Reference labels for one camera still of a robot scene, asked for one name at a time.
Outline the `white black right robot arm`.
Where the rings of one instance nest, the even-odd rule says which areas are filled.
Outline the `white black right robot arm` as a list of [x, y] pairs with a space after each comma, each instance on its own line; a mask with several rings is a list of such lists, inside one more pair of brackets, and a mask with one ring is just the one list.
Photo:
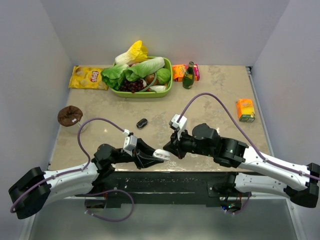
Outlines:
[[163, 149], [179, 159], [187, 153], [212, 157], [226, 168], [240, 168], [254, 172], [253, 176], [237, 173], [223, 183], [223, 192], [230, 197], [239, 193], [260, 192], [288, 198], [296, 205], [315, 208], [319, 199], [320, 166], [287, 162], [255, 150], [233, 138], [221, 137], [214, 128], [202, 123], [187, 130], [177, 130]]

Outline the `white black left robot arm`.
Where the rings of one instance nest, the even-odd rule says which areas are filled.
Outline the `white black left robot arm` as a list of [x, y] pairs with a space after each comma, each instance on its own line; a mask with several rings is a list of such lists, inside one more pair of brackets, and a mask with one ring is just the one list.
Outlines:
[[99, 196], [104, 190], [102, 182], [115, 171], [114, 165], [134, 163], [138, 169], [146, 169], [169, 160], [169, 152], [153, 149], [140, 138], [130, 140], [127, 137], [122, 148], [104, 143], [88, 165], [55, 171], [43, 171], [40, 167], [30, 169], [8, 190], [13, 204], [10, 211], [21, 220], [67, 197]]

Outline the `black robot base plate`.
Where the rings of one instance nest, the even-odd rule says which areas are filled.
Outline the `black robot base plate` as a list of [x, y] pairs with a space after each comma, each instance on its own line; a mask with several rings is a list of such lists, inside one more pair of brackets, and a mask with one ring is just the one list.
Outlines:
[[205, 205], [236, 212], [246, 196], [235, 189], [235, 172], [116, 171], [90, 194], [105, 197], [107, 208], [121, 204]]

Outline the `black earbud charging case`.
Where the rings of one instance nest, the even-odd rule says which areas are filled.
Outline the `black earbud charging case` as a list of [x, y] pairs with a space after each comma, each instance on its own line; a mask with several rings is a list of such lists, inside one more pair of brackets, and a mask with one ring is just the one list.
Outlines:
[[147, 124], [148, 124], [148, 120], [146, 118], [143, 118], [137, 122], [136, 127], [138, 129], [143, 129]]

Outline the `white earbud charging case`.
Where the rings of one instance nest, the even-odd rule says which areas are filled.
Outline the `white earbud charging case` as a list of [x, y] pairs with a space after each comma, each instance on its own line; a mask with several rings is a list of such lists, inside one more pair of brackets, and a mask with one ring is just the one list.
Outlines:
[[163, 150], [163, 149], [156, 149], [153, 154], [153, 157], [157, 158], [157, 159], [161, 159], [163, 161], [169, 161], [171, 159], [171, 154], [170, 152]]

